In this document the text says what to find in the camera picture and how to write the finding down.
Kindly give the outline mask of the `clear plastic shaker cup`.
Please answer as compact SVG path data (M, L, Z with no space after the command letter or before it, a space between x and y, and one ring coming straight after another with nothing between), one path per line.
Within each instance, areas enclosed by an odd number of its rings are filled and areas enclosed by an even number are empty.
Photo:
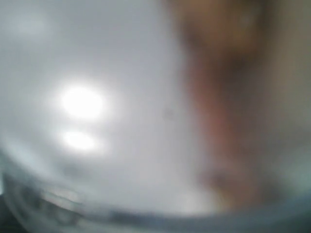
M277 0L260 165L280 198L244 210L201 184L167 1L1 1L1 215L28 233L310 232L310 1Z

